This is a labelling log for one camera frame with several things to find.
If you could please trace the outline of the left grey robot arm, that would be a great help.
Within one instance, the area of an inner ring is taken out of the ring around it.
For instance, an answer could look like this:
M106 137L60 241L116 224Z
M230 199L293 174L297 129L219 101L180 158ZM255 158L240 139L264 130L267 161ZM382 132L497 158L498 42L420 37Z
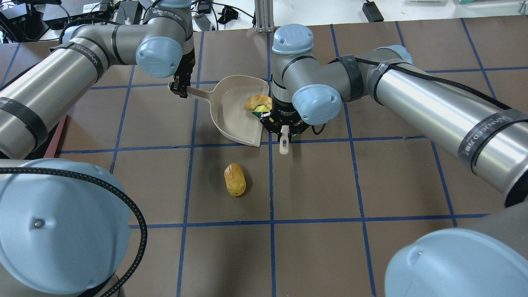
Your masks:
M194 67L190 0L151 0L140 24L65 26L50 55L1 88L2 297L123 297L146 249L143 214L90 163L29 154L60 139L68 111L111 66L174 77Z

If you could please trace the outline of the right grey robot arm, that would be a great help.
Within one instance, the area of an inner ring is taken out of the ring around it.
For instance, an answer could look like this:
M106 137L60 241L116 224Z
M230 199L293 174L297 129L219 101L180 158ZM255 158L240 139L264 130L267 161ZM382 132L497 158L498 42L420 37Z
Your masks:
M503 211L434 231L392 257L387 297L526 297L527 114L466 85L424 73L401 45L322 66L313 32L292 23L272 42L272 109L260 121L281 154L294 134L369 95L504 195Z

